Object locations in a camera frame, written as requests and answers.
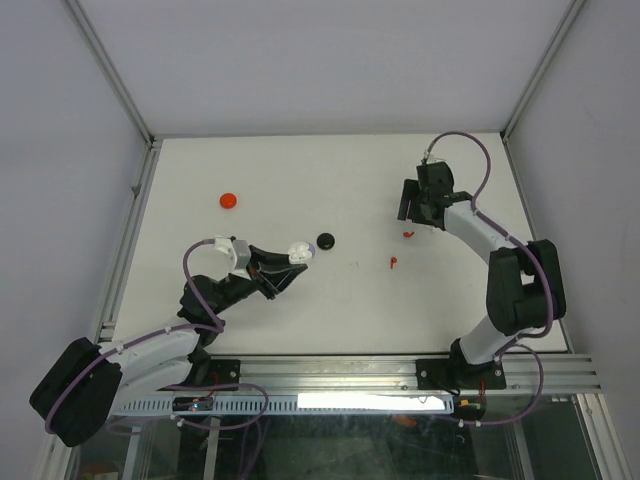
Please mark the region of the white round charging case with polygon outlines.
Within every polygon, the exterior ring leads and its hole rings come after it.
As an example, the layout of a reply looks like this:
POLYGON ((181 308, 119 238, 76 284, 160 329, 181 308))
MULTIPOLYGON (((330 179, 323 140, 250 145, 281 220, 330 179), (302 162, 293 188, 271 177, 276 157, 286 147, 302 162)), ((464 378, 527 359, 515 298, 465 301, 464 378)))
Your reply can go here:
POLYGON ((287 254, 289 255, 290 264, 306 264, 313 259, 311 258, 308 244, 308 242, 296 242, 289 247, 287 254))

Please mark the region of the orange round charging case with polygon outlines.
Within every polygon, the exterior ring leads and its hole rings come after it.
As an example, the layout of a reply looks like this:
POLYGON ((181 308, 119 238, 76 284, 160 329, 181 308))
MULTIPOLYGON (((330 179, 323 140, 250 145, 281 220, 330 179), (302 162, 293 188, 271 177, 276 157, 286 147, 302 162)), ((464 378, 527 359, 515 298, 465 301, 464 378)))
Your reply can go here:
POLYGON ((226 192, 219 198, 219 204, 224 209, 233 209, 237 205, 237 202, 237 196, 231 192, 226 192))

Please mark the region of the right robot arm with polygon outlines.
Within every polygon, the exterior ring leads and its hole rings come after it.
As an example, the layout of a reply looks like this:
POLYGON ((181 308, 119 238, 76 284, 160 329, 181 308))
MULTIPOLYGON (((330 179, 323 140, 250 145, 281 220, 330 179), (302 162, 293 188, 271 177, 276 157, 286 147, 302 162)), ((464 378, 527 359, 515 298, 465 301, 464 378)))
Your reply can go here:
POLYGON ((502 355, 523 338, 547 334, 566 313, 556 246, 522 243, 479 211, 471 194, 454 189, 444 162, 422 163, 403 184, 398 219, 435 227, 465 243, 488 267, 486 314, 456 339, 444 359, 416 363, 421 390, 451 395, 464 390, 503 390, 502 355))

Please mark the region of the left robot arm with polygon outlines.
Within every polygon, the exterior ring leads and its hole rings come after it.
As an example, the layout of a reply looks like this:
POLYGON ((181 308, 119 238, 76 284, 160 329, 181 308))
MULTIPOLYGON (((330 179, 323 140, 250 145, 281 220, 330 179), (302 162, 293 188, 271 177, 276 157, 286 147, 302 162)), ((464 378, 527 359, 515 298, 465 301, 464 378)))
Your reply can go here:
POLYGON ((236 237, 214 237, 186 250, 184 269, 200 247, 221 256, 227 274, 215 280, 187 273, 175 317, 148 333, 102 343, 81 337, 66 347, 29 398, 47 433, 68 447, 79 446, 115 410, 141 396, 165 388, 201 387, 210 373, 205 349, 225 330, 221 313, 255 293, 275 299, 315 255, 307 242, 279 254, 236 237))

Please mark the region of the aluminium mounting rail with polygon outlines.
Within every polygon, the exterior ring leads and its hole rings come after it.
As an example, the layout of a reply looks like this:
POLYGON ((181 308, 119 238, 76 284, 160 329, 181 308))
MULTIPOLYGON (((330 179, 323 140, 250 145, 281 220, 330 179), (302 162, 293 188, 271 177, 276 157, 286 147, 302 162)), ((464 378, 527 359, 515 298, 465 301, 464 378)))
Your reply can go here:
MULTIPOLYGON (((426 388, 429 368, 445 355, 214 355, 236 362, 233 379, 258 384, 274 395, 303 392, 416 393, 426 388)), ((538 385, 543 367, 545 395, 599 394, 601 382, 587 355, 522 350, 505 355, 485 377, 491 395, 527 395, 538 385)))

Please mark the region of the aluminium frame post right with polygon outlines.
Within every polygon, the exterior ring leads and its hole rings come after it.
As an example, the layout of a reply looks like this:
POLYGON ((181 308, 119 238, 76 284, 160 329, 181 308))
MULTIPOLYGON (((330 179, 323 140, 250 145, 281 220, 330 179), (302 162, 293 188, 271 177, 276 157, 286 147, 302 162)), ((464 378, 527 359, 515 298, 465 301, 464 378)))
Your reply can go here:
POLYGON ((588 5, 587 0, 571 0, 564 10, 558 24, 556 25, 549 41, 547 42, 541 57, 537 61, 529 79, 527 80, 521 95, 500 132, 504 144, 509 142, 530 102, 539 89, 545 76, 549 72, 553 61, 564 46, 578 18, 588 5))

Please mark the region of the aluminium frame post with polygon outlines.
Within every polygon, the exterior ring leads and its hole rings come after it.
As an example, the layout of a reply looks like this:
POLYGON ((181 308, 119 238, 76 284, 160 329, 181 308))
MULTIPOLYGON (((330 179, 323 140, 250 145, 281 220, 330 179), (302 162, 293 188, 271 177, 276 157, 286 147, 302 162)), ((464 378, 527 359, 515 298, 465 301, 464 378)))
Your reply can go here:
POLYGON ((564 10, 558 24, 556 25, 549 41, 547 42, 541 57, 537 61, 529 79, 527 80, 521 95, 500 132, 504 144, 509 142, 530 102, 539 89, 545 76, 549 72, 553 61, 564 46, 578 18, 588 5, 587 0, 571 0, 564 10))
POLYGON ((154 134, 143 118, 84 6, 78 0, 62 0, 61 4, 79 31, 102 75, 136 132, 147 146, 152 146, 155 140, 154 134))

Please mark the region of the aluminium frame post left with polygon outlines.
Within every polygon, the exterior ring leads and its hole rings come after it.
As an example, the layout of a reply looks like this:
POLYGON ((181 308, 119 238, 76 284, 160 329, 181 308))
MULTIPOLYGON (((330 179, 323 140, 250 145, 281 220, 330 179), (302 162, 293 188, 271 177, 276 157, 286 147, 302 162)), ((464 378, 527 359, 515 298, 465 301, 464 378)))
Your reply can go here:
POLYGON ((84 6, 78 0, 62 0, 61 4, 79 31, 102 75, 136 132, 147 146, 152 146, 155 140, 154 134, 143 118, 84 6))

